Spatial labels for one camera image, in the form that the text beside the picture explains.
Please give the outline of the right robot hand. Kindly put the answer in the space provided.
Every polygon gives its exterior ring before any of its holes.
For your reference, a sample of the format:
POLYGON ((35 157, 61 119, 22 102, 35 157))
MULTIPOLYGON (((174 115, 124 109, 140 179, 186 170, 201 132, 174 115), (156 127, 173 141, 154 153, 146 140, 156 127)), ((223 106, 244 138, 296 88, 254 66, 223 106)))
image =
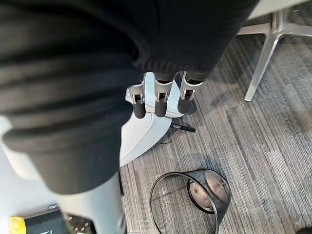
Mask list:
POLYGON ((211 73, 255 0, 3 0, 3 143, 24 153, 69 223, 127 232, 125 95, 146 72, 211 73))

